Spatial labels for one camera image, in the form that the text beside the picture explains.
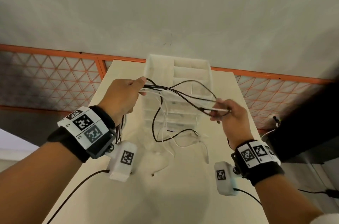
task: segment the white table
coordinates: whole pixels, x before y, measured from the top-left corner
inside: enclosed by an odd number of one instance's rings
[[[97,104],[104,96],[112,80],[136,79],[142,76],[144,63],[113,61],[98,91],[91,101]],[[214,92],[218,97],[231,98],[244,106],[233,73],[213,71]],[[214,177],[214,163],[233,163],[232,150],[227,144],[221,124],[209,121],[204,116],[199,124],[199,133],[208,135],[202,139],[209,149],[210,163],[205,162],[205,148],[201,144],[189,148],[172,145],[176,156],[166,153],[160,143],[155,143],[142,125],[142,104],[138,100],[134,112],[128,115],[123,131],[123,140],[138,145],[136,171],[127,182],[108,179],[101,173],[84,183],[54,218],[57,223],[267,223],[261,206],[251,197],[240,193],[237,196],[218,194]],[[260,139],[250,117],[251,131]],[[192,138],[178,138],[178,143],[188,143]],[[87,176],[105,169],[109,158],[89,159],[71,180],[47,220],[64,201],[67,195]],[[171,164],[154,177],[151,173],[167,162]],[[249,181],[238,180],[238,186],[257,197]]]

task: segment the right hand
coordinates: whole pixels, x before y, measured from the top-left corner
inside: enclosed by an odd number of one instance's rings
[[[225,114],[224,111],[211,111],[211,121],[222,121],[222,127],[229,141],[232,150],[235,150],[241,143],[253,139],[251,129],[249,127],[248,114],[244,107],[231,99],[222,100],[218,98],[213,108],[231,110]]]

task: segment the orange metal frame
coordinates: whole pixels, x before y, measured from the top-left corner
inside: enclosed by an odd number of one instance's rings
[[[105,74],[107,73],[105,61],[119,60],[119,61],[129,61],[129,62],[138,62],[138,63],[146,62],[145,59],[130,58],[130,57],[123,57],[123,56],[99,55],[99,54],[93,54],[93,53],[61,51],[61,50],[32,48],[32,47],[24,47],[24,46],[12,46],[12,45],[4,45],[4,44],[0,44],[0,51],[30,53],[30,54],[39,54],[39,55],[52,55],[52,56],[61,56],[61,57],[72,57],[72,58],[80,58],[80,59],[91,59],[95,61],[101,80],[104,78]],[[247,71],[247,70],[227,69],[227,68],[220,68],[220,67],[211,67],[211,69],[217,70],[217,71],[233,72],[235,75],[239,75],[239,76],[260,77],[260,78],[266,78],[266,79],[288,80],[288,81],[305,82],[305,83],[313,83],[313,84],[326,84],[326,83],[331,82],[331,80],[326,80],[326,79],[290,76],[290,75],[282,75],[282,74],[274,74],[274,73]],[[5,107],[5,106],[0,106],[0,108],[7,109],[7,110],[9,109],[26,110],[26,111],[32,110],[33,112],[53,112],[53,111],[45,111],[45,110],[38,110],[38,109],[27,109],[27,108]]]

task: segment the left hand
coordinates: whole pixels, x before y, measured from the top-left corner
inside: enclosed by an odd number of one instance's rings
[[[139,91],[146,83],[145,77],[137,80],[113,80],[107,89],[104,98],[98,104],[118,126],[121,123],[122,116],[133,111],[137,102]]]

